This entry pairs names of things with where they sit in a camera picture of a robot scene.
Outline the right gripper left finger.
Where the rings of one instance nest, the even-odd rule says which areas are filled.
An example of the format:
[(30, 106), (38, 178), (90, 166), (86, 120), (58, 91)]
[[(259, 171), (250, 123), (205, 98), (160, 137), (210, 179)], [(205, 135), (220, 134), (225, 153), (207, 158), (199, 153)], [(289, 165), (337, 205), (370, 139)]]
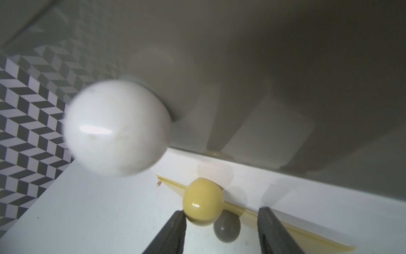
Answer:
[(143, 253), (182, 254), (186, 229), (187, 220), (184, 211), (175, 211)]

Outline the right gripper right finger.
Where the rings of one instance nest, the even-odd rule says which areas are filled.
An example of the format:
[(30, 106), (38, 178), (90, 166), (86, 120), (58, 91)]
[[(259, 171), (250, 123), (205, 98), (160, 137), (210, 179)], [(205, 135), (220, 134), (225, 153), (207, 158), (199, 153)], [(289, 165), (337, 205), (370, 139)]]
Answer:
[(263, 254), (305, 253), (269, 207), (259, 209), (257, 225)]

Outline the grey three-drawer storage box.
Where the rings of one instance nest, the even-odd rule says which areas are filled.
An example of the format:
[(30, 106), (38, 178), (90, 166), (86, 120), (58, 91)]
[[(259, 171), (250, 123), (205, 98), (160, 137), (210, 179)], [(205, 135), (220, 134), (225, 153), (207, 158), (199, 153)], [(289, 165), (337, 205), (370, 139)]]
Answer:
[(159, 176), (238, 208), (186, 254), (405, 253), (405, 1), (2, 1), (1, 253), (155, 253)]

